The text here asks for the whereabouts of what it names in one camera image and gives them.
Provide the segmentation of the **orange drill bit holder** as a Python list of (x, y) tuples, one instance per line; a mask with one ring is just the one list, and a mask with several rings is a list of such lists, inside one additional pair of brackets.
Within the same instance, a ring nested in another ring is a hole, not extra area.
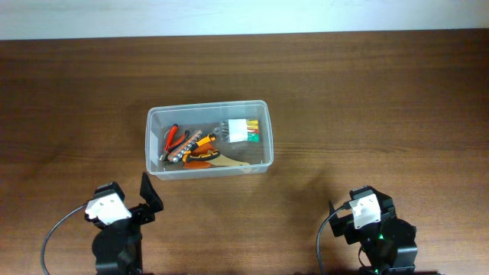
[(167, 160), (171, 163), (177, 163), (182, 160), (183, 155), (189, 151), (194, 144), (196, 144), (202, 138), (202, 130), (195, 130), (188, 139), (186, 139), (181, 145), (176, 147), (171, 153), (167, 155)]

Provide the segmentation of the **small red-handled pliers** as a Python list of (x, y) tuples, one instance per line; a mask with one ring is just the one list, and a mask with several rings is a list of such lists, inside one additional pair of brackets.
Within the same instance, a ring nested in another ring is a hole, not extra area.
[(164, 144), (163, 153), (160, 155), (160, 161), (168, 161), (169, 154), (179, 147), (184, 141), (186, 141), (189, 137), (189, 130), (185, 130), (184, 133), (176, 138), (176, 133), (178, 132), (179, 126), (178, 124), (174, 124), (166, 135), (166, 141)]

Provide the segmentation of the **orange-black long-nose pliers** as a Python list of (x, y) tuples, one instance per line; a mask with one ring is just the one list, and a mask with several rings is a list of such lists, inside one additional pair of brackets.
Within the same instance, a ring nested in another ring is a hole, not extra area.
[(220, 152), (211, 145), (215, 139), (215, 134), (203, 136), (201, 131), (196, 131), (179, 143), (170, 145), (161, 157), (162, 161), (168, 163), (191, 163), (194, 161), (213, 160), (220, 156)]

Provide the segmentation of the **orange scraper with wooden handle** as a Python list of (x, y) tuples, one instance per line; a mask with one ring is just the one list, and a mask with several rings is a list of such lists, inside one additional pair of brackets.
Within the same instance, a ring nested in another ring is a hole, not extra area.
[(183, 167), (190, 170), (206, 169), (211, 167), (239, 167), (248, 166), (249, 163), (233, 160), (221, 154), (213, 147), (202, 147), (186, 154), (183, 159)]

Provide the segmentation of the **clear plastic container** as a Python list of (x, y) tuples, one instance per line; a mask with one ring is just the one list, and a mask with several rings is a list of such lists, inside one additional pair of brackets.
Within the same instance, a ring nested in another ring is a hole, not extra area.
[(161, 180), (264, 173), (274, 161), (267, 103), (213, 102), (152, 108), (146, 167)]

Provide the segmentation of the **clear pack of wall plugs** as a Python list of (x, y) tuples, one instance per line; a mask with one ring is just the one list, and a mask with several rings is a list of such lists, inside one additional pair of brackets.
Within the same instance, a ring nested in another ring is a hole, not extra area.
[(215, 129), (215, 134), (229, 143), (258, 142), (260, 140), (259, 121), (246, 118), (224, 120)]

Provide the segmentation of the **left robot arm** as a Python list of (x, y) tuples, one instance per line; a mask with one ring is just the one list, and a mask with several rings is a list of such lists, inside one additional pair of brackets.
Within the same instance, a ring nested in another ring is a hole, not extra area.
[(116, 182), (98, 186), (87, 202), (85, 220), (100, 229), (92, 242), (97, 275), (140, 275), (142, 260), (141, 226), (155, 221), (164, 204), (147, 173), (142, 173), (140, 197), (132, 208), (124, 204), (125, 194)]

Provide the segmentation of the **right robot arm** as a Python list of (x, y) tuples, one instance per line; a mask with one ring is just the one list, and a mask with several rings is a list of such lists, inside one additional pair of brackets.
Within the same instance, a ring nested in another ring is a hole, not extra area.
[(372, 186), (349, 192), (350, 199), (338, 208), (329, 202), (330, 224), (336, 237), (347, 244), (359, 244), (369, 265), (362, 274), (413, 274), (418, 247), (416, 227), (397, 217), (393, 199)]

